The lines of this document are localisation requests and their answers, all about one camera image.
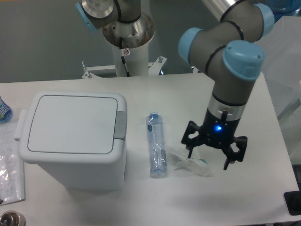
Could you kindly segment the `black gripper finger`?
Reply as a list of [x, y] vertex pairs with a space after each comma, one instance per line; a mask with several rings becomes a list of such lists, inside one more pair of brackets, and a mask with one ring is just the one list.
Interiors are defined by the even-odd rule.
[[201, 146], [205, 143], [205, 135], [203, 126], [198, 126], [194, 121], [189, 121], [181, 143], [186, 145], [189, 151], [188, 158], [192, 156], [193, 148]]
[[242, 162], [247, 148], [248, 138], [246, 136], [233, 137], [233, 140], [225, 145], [222, 145], [222, 151], [226, 155], [224, 170], [227, 170], [229, 164], [234, 164], [235, 161]]

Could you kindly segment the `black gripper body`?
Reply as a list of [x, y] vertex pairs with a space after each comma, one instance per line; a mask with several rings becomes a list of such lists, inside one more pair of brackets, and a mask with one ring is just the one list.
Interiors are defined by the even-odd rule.
[[222, 145], [229, 146], [234, 142], [234, 134], [240, 119], [234, 121], [222, 121], [215, 117], [209, 110], [201, 126], [200, 137], [204, 144], [214, 148], [221, 148]]

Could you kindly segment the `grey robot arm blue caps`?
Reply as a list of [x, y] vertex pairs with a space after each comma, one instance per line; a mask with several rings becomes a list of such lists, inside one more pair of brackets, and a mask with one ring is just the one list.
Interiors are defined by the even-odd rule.
[[[219, 24], [209, 31], [188, 29], [180, 38], [178, 53], [214, 81], [204, 122], [190, 121], [182, 138], [189, 152], [200, 145], [220, 149], [225, 166], [244, 159], [247, 137], [236, 132], [265, 58], [256, 41], [274, 26], [269, 6], [246, 0], [206, 0]], [[119, 77], [146, 75], [148, 63], [129, 55], [154, 35], [151, 19], [138, 0], [81, 0], [75, 5], [83, 23], [92, 31], [102, 29], [106, 40], [118, 50]]]

